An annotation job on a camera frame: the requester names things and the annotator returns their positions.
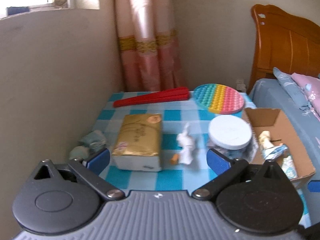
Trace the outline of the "blue checkered tablecloth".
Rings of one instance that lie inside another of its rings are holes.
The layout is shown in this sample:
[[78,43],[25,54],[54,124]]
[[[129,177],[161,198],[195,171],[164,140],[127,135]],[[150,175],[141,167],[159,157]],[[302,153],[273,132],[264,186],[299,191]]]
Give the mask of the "blue checkered tablecloth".
[[[216,177],[207,165],[208,126],[215,118],[214,113],[200,108],[193,99],[114,108],[113,102],[135,96],[135,93],[114,93],[100,112],[93,130],[101,131],[106,137],[106,146],[113,149],[123,118],[129,114],[159,113],[162,115],[162,144],[160,172],[120,170],[110,163],[100,176],[115,187],[128,193],[131,190],[193,192]],[[190,125],[190,135],[195,140],[194,157],[190,165],[171,165],[170,159],[181,148],[176,137]]]

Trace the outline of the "round clock on windowsill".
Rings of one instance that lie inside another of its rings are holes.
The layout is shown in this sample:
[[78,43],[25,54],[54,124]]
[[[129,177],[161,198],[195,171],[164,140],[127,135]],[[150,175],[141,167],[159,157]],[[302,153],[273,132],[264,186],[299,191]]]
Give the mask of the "round clock on windowsill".
[[66,8],[68,0],[53,0],[53,5],[55,8]]

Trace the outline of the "blue floral pillow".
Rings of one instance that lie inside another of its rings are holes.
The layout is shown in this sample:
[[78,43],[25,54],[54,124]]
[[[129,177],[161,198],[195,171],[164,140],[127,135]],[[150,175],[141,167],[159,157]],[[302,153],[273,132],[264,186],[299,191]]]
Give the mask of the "blue floral pillow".
[[296,106],[304,111],[311,107],[311,103],[307,100],[301,88],[292,79],[291,75],[280,71],[278,68],[273,68],[273,74],[278,80],[281,87],[289,94]]

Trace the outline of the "blue round plush toy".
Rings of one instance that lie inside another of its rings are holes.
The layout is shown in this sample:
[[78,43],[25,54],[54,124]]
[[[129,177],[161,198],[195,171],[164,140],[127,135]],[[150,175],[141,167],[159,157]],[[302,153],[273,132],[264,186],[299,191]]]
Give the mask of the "blue round plush toy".
[[85,146],[76,146],[69,153],[69,160],[71,159],[86,159],[89,157],[89,148]]

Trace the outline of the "clear jar white lid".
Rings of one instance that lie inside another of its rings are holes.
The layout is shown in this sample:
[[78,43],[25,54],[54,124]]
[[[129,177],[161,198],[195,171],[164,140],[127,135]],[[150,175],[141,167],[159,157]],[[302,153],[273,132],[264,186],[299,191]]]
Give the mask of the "clear jar white lid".
[[207,146],[231,159],[244,157],[252,135],[250,125],[242,118],[220,115],[209,123]]

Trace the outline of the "orange small toy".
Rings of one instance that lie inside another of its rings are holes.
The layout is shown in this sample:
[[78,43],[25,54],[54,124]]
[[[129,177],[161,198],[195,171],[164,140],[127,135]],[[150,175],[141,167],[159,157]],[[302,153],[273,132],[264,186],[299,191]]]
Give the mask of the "orange small toy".
[[170,159],[170,164],[171,165],[177,165],[178,162],[179,162],[179,157],[180,157],[180,155],[178,153],[174,154],[172,156],[172,158]]

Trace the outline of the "rainbow pop-it toy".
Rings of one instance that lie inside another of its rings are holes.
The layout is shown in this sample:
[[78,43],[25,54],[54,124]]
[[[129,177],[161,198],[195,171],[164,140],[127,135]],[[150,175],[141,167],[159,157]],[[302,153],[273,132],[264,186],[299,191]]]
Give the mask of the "rainbow pop-it toy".
[[237,90],[215,83],[196,87],[193,98],[200,107],[214,114],[235,114],[245,106],[245,100]]

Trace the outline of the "pink floral pillow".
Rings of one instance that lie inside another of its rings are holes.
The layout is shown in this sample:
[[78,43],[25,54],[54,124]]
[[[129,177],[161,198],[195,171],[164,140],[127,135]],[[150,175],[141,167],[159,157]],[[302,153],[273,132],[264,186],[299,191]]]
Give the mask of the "pink floral pillow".
[[313,113],[319,120],[320,115],[320,80],[316,77],[306,76],[302,74],[293,73],[292,79],[299,85],[304,95],[308,98],[311,103]]

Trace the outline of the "gold tissue pack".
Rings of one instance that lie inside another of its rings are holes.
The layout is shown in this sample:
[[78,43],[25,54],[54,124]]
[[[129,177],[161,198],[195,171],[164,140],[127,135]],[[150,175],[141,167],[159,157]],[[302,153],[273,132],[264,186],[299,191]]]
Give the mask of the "gold tissue pack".
[[126,115],[112,159],[120,170],[159,172],[161,167],[162,115]]

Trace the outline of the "pink curtain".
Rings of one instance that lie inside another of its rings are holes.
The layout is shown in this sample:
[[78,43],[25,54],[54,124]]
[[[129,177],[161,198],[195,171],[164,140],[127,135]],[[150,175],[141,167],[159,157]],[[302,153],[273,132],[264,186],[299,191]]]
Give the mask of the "pink curtain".
[[161,91],[185,85],[172,0],[114,0],[124,87]]

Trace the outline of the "blue patterned cloth pouch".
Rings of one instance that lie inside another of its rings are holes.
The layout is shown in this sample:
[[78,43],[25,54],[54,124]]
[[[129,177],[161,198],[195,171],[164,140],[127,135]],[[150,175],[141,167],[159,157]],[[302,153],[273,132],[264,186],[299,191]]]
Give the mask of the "blue patterned cloth pouch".
[[289,178],[289,180],[298,178],[298,173],[292,155],[289,154],[283,158],[281,169],[286,174],[287,178]]

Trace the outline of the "cardboard box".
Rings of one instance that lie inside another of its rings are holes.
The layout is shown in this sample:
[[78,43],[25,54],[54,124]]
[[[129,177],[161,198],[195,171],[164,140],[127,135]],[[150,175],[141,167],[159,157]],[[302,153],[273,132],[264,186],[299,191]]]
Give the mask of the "cardboard box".
[[316,169],[303,142],[281,109],[245,108],[241,118],[251,125],[256,138],[262,131],[270,131],[271,142],[274,145],[283,143],[289,147],[298,173],[298,178],[291,180],[296,189],[301,189],[315,175]]

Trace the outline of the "white small figurine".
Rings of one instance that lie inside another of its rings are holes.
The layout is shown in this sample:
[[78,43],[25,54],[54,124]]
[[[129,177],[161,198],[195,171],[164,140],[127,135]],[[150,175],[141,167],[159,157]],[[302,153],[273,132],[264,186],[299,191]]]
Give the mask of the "white small figurine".
[[244,79],[236,80],[236,90],[242,93],[247,91],[246,84],[244,83]]

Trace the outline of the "red folded fan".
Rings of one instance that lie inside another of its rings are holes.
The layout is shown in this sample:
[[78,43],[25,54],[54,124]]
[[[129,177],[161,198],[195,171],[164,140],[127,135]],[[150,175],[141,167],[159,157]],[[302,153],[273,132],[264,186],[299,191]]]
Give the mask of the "red folded fan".
[[117,100],[113,103],[114,108],[143,105],[151,103],[172,102],[172,101],[184,101],[190,98],[189,89],[187,87],[178,87],[173,89],[167,89],[160,92],[154,92],[145,95],[134,96],[127,99]]

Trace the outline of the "wooden headboard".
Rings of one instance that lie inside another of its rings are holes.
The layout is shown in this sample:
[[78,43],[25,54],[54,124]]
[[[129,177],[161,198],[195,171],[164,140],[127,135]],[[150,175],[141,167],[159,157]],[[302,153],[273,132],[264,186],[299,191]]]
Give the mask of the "wooden headboard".
[[319,26],[275,5],[251,8],[256,27],[250,92],[256,81],[273,79],[273,68],[292,74],[319,75]]

